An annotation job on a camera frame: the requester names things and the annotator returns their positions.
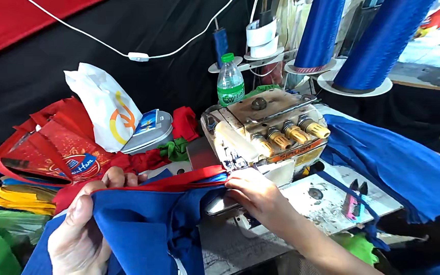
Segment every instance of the bottle label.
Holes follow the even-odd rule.
[[[217,87],[218,99],[223,107],[241,101],[245,95],[244,83],[229,89],[221,89]]]

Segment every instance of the white paper bag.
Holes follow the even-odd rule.
[[[98,67],[79,63],[77,71],[64,74],[88,111],[96,143],[107,152],[120,151],[142,118],[135,103],[111,75]]]

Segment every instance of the black cloth backdrop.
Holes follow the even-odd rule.
[[[149,56],[170,53],[205,29],[228,0],[106,0],[66,21],[123,53]],[[245,53],[245,26],[253,0],[234,0],[218,17],[226,28],[229,49]],[[207,72],[216,61],[208,31],[173,56],[135,62],[60,23],[0,51],[0,144],[34,113],[59,99],[75,95],[65,83],[64,70],[79,62],[108,72],[142,112],[161,109],[172,114],[190,106],[197,114],[217,102],[217,74]],[[244,73],[246,90],[252,74]]]

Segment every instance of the plastic water bottle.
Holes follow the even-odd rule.
[[[217,81],[217,94],[223,107],[242,100],[244,97],[244,79],[241,71],[234,64],[234,54],[222,55],[223,66]]]

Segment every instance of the thread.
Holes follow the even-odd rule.
[[[366,93],[395,65],[434,0],[385,0],[334,78],[333,88]]]
[[[331,60],[344,0],[314,0],[295,58],[297,72],[315,72]]]

